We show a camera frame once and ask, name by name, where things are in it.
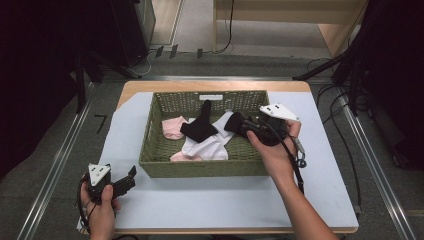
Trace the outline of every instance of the wooden table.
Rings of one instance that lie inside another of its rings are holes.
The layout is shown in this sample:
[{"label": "wooden table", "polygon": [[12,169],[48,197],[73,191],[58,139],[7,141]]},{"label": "wooden table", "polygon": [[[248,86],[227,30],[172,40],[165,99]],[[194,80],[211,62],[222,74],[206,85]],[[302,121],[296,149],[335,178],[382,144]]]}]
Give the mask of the wooden table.
[{"label": "wooden table", "polygon": [[[229,20],[231,0],[214,0],[213,45],[217,20]],[[235,0],[233,20],[318,23],[332,57],[336,57],[361,22],[367,0]]]},{"label": "wooden table", "polygon": [[150,178],[138,164],[153,92],[267,90],[302,121],[299,139],[308,167],[301,170],[305,194],[334,232],[358,229],[352,204],[306,82],[130,81],[123,88],[99,164],[112,179],[135,165],[136,186],[119,198],[116,233],[265,234],[293,229],[269,176]]}]

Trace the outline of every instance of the white tabletop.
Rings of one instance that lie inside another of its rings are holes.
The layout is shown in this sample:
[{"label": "white tabletop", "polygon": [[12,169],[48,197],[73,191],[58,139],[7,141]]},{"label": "white tabletop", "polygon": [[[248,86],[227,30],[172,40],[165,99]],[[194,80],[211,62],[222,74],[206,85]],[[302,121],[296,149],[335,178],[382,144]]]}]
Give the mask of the white tabletop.
[{"label": "white tabletop", "polygon": [[[283,201],[268,176],[149,178],[138,159],[152,92],[137,93],[113,115],[100,165],[112,181],[137,167],[136,186],[119,197],[117,233],[291,232]],[[299,136],[308,166],[305,195],[335,232],[355,232],[358,222],[310,92],[268,92],[302,122]]]}]

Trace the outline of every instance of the human hand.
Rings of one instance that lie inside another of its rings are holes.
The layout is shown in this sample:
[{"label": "human hand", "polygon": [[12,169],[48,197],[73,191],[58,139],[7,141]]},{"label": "human hand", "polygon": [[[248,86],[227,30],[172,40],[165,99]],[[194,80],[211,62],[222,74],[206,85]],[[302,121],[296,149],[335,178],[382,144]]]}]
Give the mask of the human hand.
[{"label": "human hand", "polygon": [[[286,120],[288,128],[288,135],[292,137],[298,137],[300,132],[301,123],[293,120]],[[290,136],[284,139],[284,143],[287,145],[291,154],[296,155],[296,147]],[[293,180],[293,167],[291,165],[289,155],[284,149],[283,145],[278,144],[270,147],[262,144],[254,132],[247,131],[247,137],[249,138],[252,146],[259,152],[265,165],[265,169],[268,174],[273,178],[284,177],[286,180]]]},{"label": "human hand", "polygon": [[87,218],[90,224],[90,239],[113,238],[115,232],[115,210],[121,209],[119,202],[113,197],[112,185],[106,185],[102,192],[102,204],[96,205],[91,201],[87,191],[87,182],[81,186],[81,202],[87,208]]}]

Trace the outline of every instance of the green wicker basket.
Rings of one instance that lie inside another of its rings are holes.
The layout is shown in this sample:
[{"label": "green wicker basket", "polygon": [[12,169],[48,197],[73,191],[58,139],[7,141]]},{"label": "green wicker basket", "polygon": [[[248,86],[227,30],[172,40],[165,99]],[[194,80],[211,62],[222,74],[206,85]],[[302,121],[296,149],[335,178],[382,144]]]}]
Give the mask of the green wicker basket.
[{"label": "green wicker basket", "polygon": [[212,100],[211,123],[218,120],[227,109],[255,117],[260,106],[269,104],[266,91],[153,93],[140,166],[152,178],[267,175],[259,153],[247,139],[237,135],[225,145],[229,160],[170,161],[173,154],[181,151],[185,137],[180,140],[165,138],[162,120],[179,116],[196,118],[200,115],[205,99]]}]

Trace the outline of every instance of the black sock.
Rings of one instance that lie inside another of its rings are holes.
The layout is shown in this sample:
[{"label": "black sock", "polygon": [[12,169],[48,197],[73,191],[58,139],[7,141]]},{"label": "black sock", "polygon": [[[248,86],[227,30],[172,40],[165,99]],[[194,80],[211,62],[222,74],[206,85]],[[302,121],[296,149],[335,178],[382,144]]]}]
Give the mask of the black sock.
[{"label": "black sock", "polygon": [[196,118],[192,123],[183,123],[180,132],[187,137],[193,139],[197,143],[205,141],[212,135],[218,133],[215,127],[210,124],[212,102],[206,100],[203,103],[200,116]]},{"label": "black sock", "polygon": [[245,120],[252,120],[251,117],[245,117],[240,112],[235,112],[231,117],[228,119],[227,123],[225,124],[224,130],[233,132],[239,136],[242,136],[244,138],[247,138],[247,135],[244,131],[242,131],[242,125]]}]

